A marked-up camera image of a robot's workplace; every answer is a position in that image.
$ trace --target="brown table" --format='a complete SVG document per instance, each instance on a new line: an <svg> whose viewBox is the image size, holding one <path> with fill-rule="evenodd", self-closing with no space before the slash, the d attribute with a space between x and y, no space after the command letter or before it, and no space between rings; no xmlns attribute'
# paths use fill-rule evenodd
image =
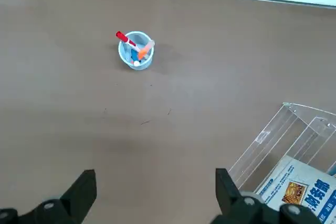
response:
<svg viewBox="0 0 336 224"><path fill-rule="evenodd" d="M141 72L115 32L156 41ZM336 12L252 0L0 0L0 207L95 168L86 223L208 223L230 168L291 101L335 112Z"/></svg>

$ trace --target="clear acrylic stand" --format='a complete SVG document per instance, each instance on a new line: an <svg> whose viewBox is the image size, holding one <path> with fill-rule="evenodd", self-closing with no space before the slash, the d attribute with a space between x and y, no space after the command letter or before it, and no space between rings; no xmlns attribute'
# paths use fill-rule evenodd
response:
<svg viewBox="0 0 336 224"><path fill-rule="evenodd" d="M284 103L229 170L241 190L257 191L284 155L328 173L336 160L336 115Z"/></svg>

